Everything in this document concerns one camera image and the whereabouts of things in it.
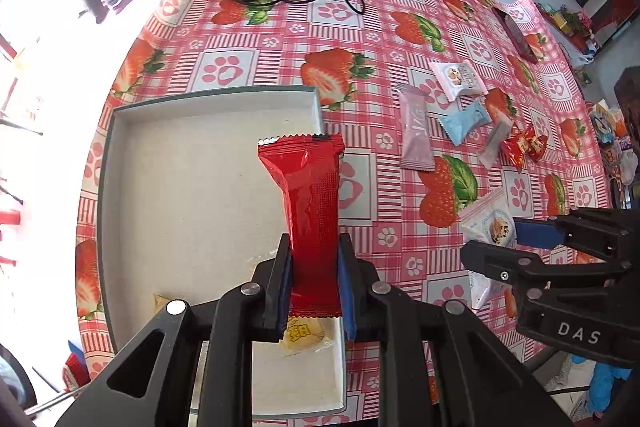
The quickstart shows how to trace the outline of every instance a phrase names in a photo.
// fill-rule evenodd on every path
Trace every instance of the pink checkered tablecloth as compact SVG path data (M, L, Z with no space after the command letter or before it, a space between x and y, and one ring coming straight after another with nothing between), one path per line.
M459 221L440 229L421 217L426 186L417 172L399 167L401 126L394 89L398 84L409 83L424 91L434 153L461 159L478 181L478 197L503 185L513 216L538 219L569 206L609 206L604 168L584 101L531 0L502 6L523 33L532 36L527 41L540 61L528 69L517 59L490 0L365 2L366 13L361 16L349 10L344 0L280 3L270 10L246 9L228 0L161 1L132 45L104 103L84 170L76 289L82 345L92 378L113 358L96 271L98 181L111 113L127 103L217 87L317 86L326 105L322 114L326 131L341 134L346 145L340 180L341 231L351 234L357 256L371 261L382 280L430 303L452 296L470 299L468 276L459 256L462 232ZM434 38L433 32L421 33L415 25L416 14L436 26L441 38ZM325 50L338 50L324 60L330 68L305 59L305 54ZM345 56L351 68L339 66ZM518 173L501 157L486 170L476 153L491 126L473 131L460 147L444 134L437 117L460 111L472 99L448 103L427 62L464 59L473 61L488 89L500 87L510 96L522 130L533 123L538 134L548 135L540 162L527 159ZM581 136L582 126L586 129ZM564 206L547 191L545 179L550 174L562 181ZM565 247L551 252L529 250L546 263L574 263L577 258L575 251ZM504 296L478 315L518 359L524 361L542 349L516 333ZM340 421L377 416L378 347L350 346L347 356L348 407L336 416ZM427 348L425 356L433 372ZM335 421L326 417L282 423L299 427Z

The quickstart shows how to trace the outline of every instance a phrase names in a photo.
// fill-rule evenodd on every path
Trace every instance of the pink shoe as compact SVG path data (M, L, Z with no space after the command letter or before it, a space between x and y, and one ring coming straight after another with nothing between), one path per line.
M120 2L118 4L116 4L116 6L112 7L111 9L114 12L116 12L116 15L117 15L122 10L124 10L131 1L133 1L133 0L120 0Z

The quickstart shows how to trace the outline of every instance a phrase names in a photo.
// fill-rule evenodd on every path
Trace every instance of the tablecloth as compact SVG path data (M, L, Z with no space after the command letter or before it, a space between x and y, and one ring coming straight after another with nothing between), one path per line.
M398 84L424 91L434 153L464 162L463 169L478 183L473 198L503 185L516 217L545 218L567 212L570 206L609 206L584 101L532 0L502 8L532 36L527 41L540 58L537 64L518 58L490 0L364 1L366 12L361 16L344 0L280 3L271 9L247 9L228 0L162 0L148 19L104 104L78 208L78 316L92 378L113 357L97 277L96 210L107 128L113 109L123 104L223 86L318 87L326 131L341 134L346 145L340 171L340 230L351 235L357 256L371 261L382 280L430 303L447 298L469 301L468 276L459 256L463 239L459 220L437 228L428 213L420 212L425 197L437 198L438 190L454 189L423 184L416 171L399 167ZM427 32L424 22L417 23L423 20L428 21ZM333 51L313 55L327 50ZM476 129L459 147L444 134L437 118L462 110L472 98L447 102L428 61L464 59L473 62L489 89L500 87L509 95L521 129L532 123L539 134L548 136L540 162L527 159L524 170L517 172L501 157L487 170L476 153L491 126ZM550 174L560 180L564 196ZM577 257L565 247L530 250L546 263L572 263ZM519 360L542 348L516 333L503 296L478 315ZM432 373L427 347L425 351ZM347 409L335 417L289 420L291 426L377 415L378 347L349 346L347 357Z

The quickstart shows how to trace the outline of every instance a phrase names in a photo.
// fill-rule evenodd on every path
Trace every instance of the red snack package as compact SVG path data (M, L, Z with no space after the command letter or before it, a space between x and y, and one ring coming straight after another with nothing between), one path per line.
M290 315L339 317L339 134L261 140L258 158L284 195L293 260Z
M524 155L529 150L529 144L515 123L511 127L511 137L500 144L500 150L518 172L522 171Z
M529 145L527 155L529 155L534 162L540 160L540 158L542 158L542 156L544 155L546 151L546 141L548 140L548 138L548 136L544 135L537 136L536 130L532 125L529 125L529 127L527 127L527 130L524 132L524 139Z
M436 162L427 128L424 91L408 84L398 84L398 99L403 128L400 166L414 171L434 171Z

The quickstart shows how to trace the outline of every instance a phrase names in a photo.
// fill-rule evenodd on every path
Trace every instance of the shoe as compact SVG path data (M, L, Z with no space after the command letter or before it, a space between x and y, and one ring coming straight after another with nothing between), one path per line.
M95 16L95 23L102 24L104 20L107 18L108 14L109 14L109 9L106 6L102 6L102 12L98 13L98 15Z
M117 15L122 10L124 10L131 1L133 1L133 0L120 0L120 2L118 4L116 4L116 6L112 7L111 9L114 12L116 12L116 15Z

